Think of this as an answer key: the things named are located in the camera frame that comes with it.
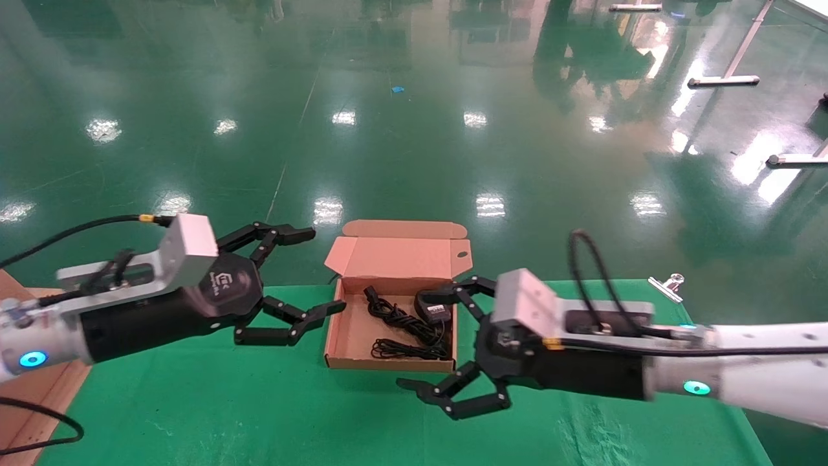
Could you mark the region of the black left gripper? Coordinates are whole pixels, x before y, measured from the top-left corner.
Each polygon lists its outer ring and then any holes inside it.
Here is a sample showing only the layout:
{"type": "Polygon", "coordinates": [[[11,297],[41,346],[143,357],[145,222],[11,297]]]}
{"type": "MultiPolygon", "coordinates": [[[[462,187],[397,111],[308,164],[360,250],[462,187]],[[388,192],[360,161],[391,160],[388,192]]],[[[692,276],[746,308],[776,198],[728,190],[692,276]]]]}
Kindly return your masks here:
{"type": "Polygon", "coordinates": [[[82,313],[89,358],[93,363],[107,362],[234,325],[237,346],[295,346],[308,331],[321,328],[329,316],[343,312],[346,303],[335,300],[299,309],[281,299],[263,297],[256,267],[264,265],[275,248],[314,237],[312,227],[254,222],[219,238],[219,257],[198,285],[82,313]],[[249,257],[235,253],[257,241],[249,257]],[[260,312],[289,327],[250,327],[260,312]]]}

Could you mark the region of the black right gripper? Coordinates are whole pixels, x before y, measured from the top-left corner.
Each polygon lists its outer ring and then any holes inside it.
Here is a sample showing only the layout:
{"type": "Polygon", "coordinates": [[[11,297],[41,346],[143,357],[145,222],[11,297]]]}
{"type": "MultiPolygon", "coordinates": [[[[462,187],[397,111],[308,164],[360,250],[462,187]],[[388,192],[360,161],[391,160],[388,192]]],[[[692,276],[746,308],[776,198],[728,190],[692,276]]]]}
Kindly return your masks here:
{"type": "Polygon", "coordinates": [[[644,401],[648,389],[644,358],[591,349],[548,349],[525,327],[503,330],[474,301],[474,295],[495,298],[497,281],[473,276],[432,291],[432,304],[461,304],[479,322],[475,362],[467,362],[440,383],[398,378],[397,386],[415,392],[427,405],[441,408],[450,419],[462,421],[512,406],[508,384],[533,390],[565,390],[576,394],[644,401]],[[453,400],[479,377],[494,385],[494,392],[467,400],[453,400]]]}

